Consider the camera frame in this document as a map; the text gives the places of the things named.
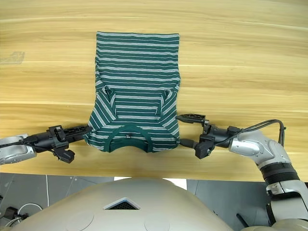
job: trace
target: striped shirt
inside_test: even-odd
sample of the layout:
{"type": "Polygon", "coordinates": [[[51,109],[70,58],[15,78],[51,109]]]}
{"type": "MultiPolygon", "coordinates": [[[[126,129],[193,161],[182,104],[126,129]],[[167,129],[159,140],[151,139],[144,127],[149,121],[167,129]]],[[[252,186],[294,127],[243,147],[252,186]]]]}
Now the striped shirt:
{"type": "Polygon", "coordinates": [[[177,147],[178,34],[97,32],[96,100],[85,141],[111,152],[177,147]]]}

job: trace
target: white stripe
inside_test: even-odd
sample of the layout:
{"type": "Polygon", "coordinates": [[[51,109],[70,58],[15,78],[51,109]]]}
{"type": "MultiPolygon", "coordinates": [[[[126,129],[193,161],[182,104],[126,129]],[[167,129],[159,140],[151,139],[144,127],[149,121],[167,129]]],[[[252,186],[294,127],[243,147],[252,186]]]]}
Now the white stripe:
{"type": "Polygon", "coordinates": [[[114,117],[114,115],[112,114],[112,112],[108,109],[108,107],[106,106],[106,104],[104,103],[104,101],[102,100],[102,98],[98,95],[97,96],[97,99],[101,102],[101,104],[103,105],[103,107],[105,108],[106,112],[109,114],[109,116],[112,118],[112,119],[116,119],[114,117]]]}
{"type": "Polygon", "coordinates": [[[153,48],[153,47],[151,47],[151,48],[139,48],[139,47],[134,47],[134,48],[130,48],[130,47],[109,47],[109,46],[101,46],[101,45],[99,45],[99,44],[96,44],[96,47],[97,48],[103,48],[103,49],[106,49],[106,48],[117,48],[117,49],[133,49],[133,50],[135,50],[135,49],[140,49],[140,50],[158,50],[158,51],[177,51],[178,50],[178,48],[176,47],[176,48],[173,48],[173,49],[168,49],[168,48],[163,48],[163,49],[158,49],[158,48],[153,48]]]}
{"type": "Polygon", "coordinates": [[[145,106],[124,106],[124,105],[116,105],[116,108],[132,108],[132,109],[157,109],[157,107],[145,107],[145,106]]]}
{"type": "Polygon", "coordinates": [[[96,41],[100,44],[114,44],[114,45],[127,45],[127,46],[152,46],[152,47],[178,47],[178,44],[156,44],[156,43],[136,43],[136,42],[104,42],[96,41]]]}
{"type": "Polygon", "coordinates": [[[118,113],[145,113],[145,114],[150,114],[149,112],[125,112],[125,111],[118,111],[118,113]]]}
{"type": "Polygon", "coordinates": [[[164,118],[162,121],[159,121],[159,122],[162,123],[163,121],[165,121],[166,119],[168,119],[170,116],[172,116],[173,113],[176,112],[176,110],[177,110],[177,109],[174,109],[173,112],[169,113],[169,115],[168,115],[166,118],[164,118]]]}
{"type": "Polygon", "coordinates": [[[160,117],[156,117],[156,116],[131,116],[131,115],[118,115],[118,118],[121,119],[159,119],[160,117]]]}
{"type": "Polygon", "coordinates": [[[174,146],[175,144],[169,144],[169,143],[153,143],[153,145],[169,145],[169,146],[174,146]]]}
{"type": "Polygon", "coordinates": [[[146,80],[146,81],[159,81],[159,82],[167,82],[167,81],[179,81],[180,78],[141,78],[141,77],[120,77],[120,76],[106,76],[102,75],[101,78],[109,78],[109,79],[130,79],[130,80],[146,80]]]}
{"type": "Polygon", "coordinates": [[[140,60],[140,59],[111,59],[111,58],[100,58],[98,55],[96,57],[103,61],[117,61],[117,62],[134,62],[134,63],[153,63],[153,64],[178,64],[175,61],[158,61],[158,60],[140,60]]]}
{"type": "Polygon", "coordinates": [[[104,150],[104,147],[96,146],[96,145],[94,145],[94,144],[89,144],[89,145],[91,145],[91,146],[93,146],[93,147],[95,147],[95,148],[97,148],[97,149],[99,149],[99,150],[104,150]]]}
{"type": "Polygon", "coordinates": [[[143,88],[143,87],[128,87],[128,86],[116,86],[116,85],[107,85],[109,88],[116,88],[116,89],[139,89],[139,90],[170,90],[172,88],[143,88]]]}
{"type": "Polygon", "coordinates": [[[139,128],[142,128],[144,130],[166,130],[166,128],[163,127],[143,127],[143,126],[137,126],[139,128]]]}
{"type": "Polygon", "coordinates": [[[169,120],[168,122],[163,124],[163,126],[166,127],[166,126],[170,125],[171,123],[173,123],[174,121],[176,121],[176,118],[173,118],[173,119],[169,120]]]}
{"type": "Polygon", "coordinates": [[[178,55],[178,53],[173,52],[150,52],[150,51],[121,51],[121,50],[101,50],[98,49],[99,52],[106,52],[106,53],[127,53],[127,54],[160,54],[160,55],[178,55]]]}
{"type": "Polygon", "coordinates": [[[170,77],[170,76],[179,76],[179,74],[168,74],[168,75],[159,75],[159,74],[154,74],[154,75],[151,75],[151,74],[138,74],[138,73],[114,73],[114,72],[108,72],[108,71],[104,71],[104,73],[109,73],[109,74],[116,74],[116,75],[142,75],[142,76],[167,76],[167,77],[170,77]]]}
{"type": "Polygon", "coordinates": [[[93,108],[93,112],[95,113],[95,115],[96,115],[96,117],[98,118],[98,120],[100,121],[100,123],[101,123],[103,126],[105,126],[105,125],[106,125],[105,122],[103,121],[103,119],[101,118],[99,112],[97,111],[97,109],[96,109],[95,107],[93,108]]]}
{"type": "Polygon", "coordinates": [[[133,95],[116,95],[117,99],[142,99],[142,100],[159,100],[160,97],[146,97],[146,96],[133,96],[133,95]]]}
{"type": "Polygon", "coordinates": [[[155,148],[153,147],[153,151],[166,151],[166,150],[170,150],[170,148],[155,148]]]}
{"type": "Polygon", "coordinates": [[[166,109],[166,110],[163,112],[163,114],[164,114],[164,115],[167,114],[168,111],[170,111],[175,105],[177,105],[177,102],[176,102],[176,101],[174,101],[173,104],[172,104],[168,109],[166,109]]]}
{"type": "Polygon", "coordinates": [[[110,101],[110,105],[111,105],[111,106],[114,105],[115,98],[116,98],[116,96],[115,96],[115,94],[114,94],[114,95],[112,96],[112,98],[111,98],[111,101],[110,101]]]}
{"type": "Polygon", "coordinates": [[[153,141],[175,141],[175,138],[154,138],[154,137],[151,137],[151,140],[153,140],[153,141]]]}
{"type": "Polygon", "coordinates": [[[117,64],[117,63],[107,63],[108,65],[118,65],[118,66],[146,66],[146,67],[178,67],[177,65],[168,65],[168,66],[161,66],[161,65],[142,65],[142,64],[117,64]]]}
{"type": "Polygon", "coordinates": [[[148,102],[134,102],[134,101],[129,101],[129,102],[127,102],[127,101],[116,101],[116,103],[117,103],[118,105],[121,105],[121,104],[119,104],[119,103],[148,103],[148,102]]]}
{"type": "Polygon", "coordinates": [[[179,132],[179,130],[180,130],[180,129],[177,128],[177,129],[175,129],[171,134],[172,134],[172,135],[175,135],[175,134],[177,134],[177,133],[179,132]]]}
{"type": "Polygon", "coordinates": [[[172,126],[171,128],[169,128],[168,130],[171,131],[171,130],[173,129],[173,127],[176,126],[176,125],[177,125],[177,124],[173,125],[173,126],[172,126]]]}
{"type": "Polygon", "coordinates": [[[149,72],[178,72],[178,69],[169,69],[169,70],[163,70],[163,69],[141,69],[141,68],[124,68],[124,67],[112,67],[112,66],[99,66],[98,69],[104,70],[116,70],[116,71],[149,71],[149,72]]]}
{"type": "MultiPolygon", "coordinates": [[[[134,58],[141,58],[141,56],[131,56],[131,55],[118,55],[118,54],[101,54],[101,56],[118,56],[118,57],[134,57],[134,58]]],[[[142,56],[142,58],[151,58],[151,59],[175,59],[178,60],[177,57],[152,57],[152,56],[142,56]]]]}
{"type": "Polygon", "coordinates": [[[134,37],[145,37],[145,38],[150,38],[150,37],[157,37],[157,38],[174,38],[174,37],[179,37],[179,34],[169,34],[169,35],[158,35],[158,34],[136,34],[136,33],[104,33],[97,31],[96,34],[98,35],[106,35],[106,36],[134,36],[134,37]]]}
{"type": "Polygon", "coordinates": [[[92,115],[90,115],[90,119],[91,119],[91,118],[92,118],[92,120],[95,122],[96,126],[99,128],[100,126],[98,126],[98,124],[96,123],[96,121],[95,121],[95,119],[93,118],[92,115]]]}
{"type": "Polygon", "coordinates": [[[136,82],[113,82],[113,81],[106,81],[104,80],[105,83],[123,83],[123,84],[146,84],[146,85],[164,85],[164,84],[169,84],[169,85],[176,85],[176,83],[136,83],[136,82]]]}
{"type": "Polygon", "coordinates": [[[113,40],[138,40],[138,41],[155,41],[155,42],[178,42],[179,40],[171,40],[171,41],[164,41],[164,40],[155,40],[155,39],[147,39],[147,40],[145,40],[145,39],[136,39],[136,38],[106,38],[106,37],[103,37],[103,38],[101,38],[101,39],[113,39],[113,40]]]}
{"type": "Polygon", "coordinates": [[[153,122],[137,122],[137,121],[113,121],[114,123],[134,123],[134,124],[158,124],[158,123],[153,123],[153,122]]]}

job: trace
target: wood grain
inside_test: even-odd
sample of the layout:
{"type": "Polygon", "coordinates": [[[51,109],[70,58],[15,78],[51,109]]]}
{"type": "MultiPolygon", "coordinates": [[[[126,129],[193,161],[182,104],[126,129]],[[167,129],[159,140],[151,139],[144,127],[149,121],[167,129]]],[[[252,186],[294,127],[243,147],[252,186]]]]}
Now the wood grain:
{"type": "MultiPolygon", "coordinates": [[[[180,33],[178,114],[221,127],[278,118],[285,148],[308,181],[308,2],[305,0],[3,0],[0,2],[0,136],[86,124],[94,104],[95,33],[180,33]],[[14,51],[21,64],[6,64],[14,51]]],[[[180,123],[182,138],[201,126],[180,123]]],[[[277,126],[264,129],[276,139],[277,126]]],[[[0,172],[262,180],[247,158],[217,148],[198,160],[179,147],[102,153],[73,143],[73,163],[49,153],[0,172]]]]}

